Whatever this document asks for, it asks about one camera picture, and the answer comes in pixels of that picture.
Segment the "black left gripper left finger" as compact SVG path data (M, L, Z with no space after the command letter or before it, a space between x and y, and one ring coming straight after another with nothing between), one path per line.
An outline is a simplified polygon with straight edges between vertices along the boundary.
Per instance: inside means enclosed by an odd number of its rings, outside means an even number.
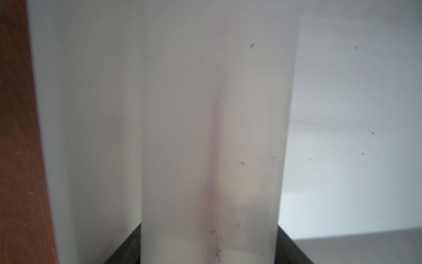
M105 264L141 263L141 226L140 223Z

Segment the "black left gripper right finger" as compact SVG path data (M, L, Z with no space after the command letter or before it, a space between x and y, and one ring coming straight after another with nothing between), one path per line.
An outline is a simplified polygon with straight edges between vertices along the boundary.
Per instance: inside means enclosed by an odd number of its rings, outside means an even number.
M278 226L275 264L313 264L280 226Z

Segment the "translucent pencil case with pen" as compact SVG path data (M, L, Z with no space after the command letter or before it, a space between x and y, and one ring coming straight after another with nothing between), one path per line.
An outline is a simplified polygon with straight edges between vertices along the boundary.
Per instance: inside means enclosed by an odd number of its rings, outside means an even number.
M300 1L28 1L58 259L272 264Z

